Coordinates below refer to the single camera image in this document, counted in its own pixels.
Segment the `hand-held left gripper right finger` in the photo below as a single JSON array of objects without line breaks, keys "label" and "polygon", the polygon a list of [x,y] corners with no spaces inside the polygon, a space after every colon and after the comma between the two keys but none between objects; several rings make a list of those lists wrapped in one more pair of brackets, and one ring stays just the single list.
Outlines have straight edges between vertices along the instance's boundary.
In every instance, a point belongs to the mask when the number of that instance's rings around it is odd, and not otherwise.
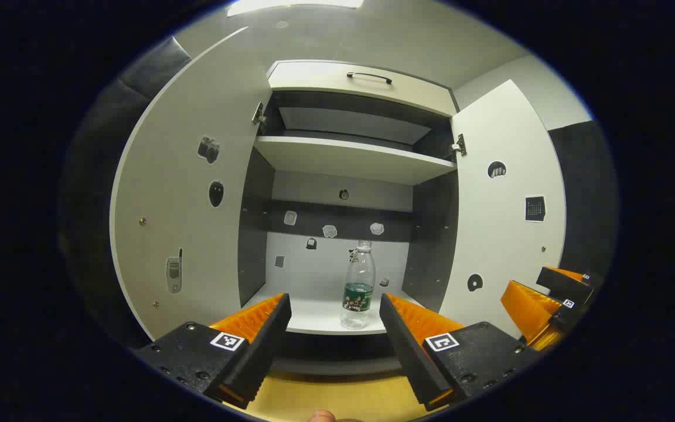
[{"label": "hand-held left gripper right finger", "polygon": [[463,326],[396,295],[382,295],[380,319],[404,376],[428,411],[488,393],[540,358],[489,322]]}]

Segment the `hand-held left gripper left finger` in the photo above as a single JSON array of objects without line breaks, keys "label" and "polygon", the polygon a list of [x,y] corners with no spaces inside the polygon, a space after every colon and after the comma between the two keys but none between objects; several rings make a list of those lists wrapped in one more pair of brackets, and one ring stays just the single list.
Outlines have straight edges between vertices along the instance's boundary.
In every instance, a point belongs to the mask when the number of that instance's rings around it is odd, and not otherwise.
[{"label": "hand-held left gripper left finger", "polygon": [[244,410],[270,371],[291,316],[289,294],[281,293],[213,324],[182,323],[133,353],[167,379]]}]

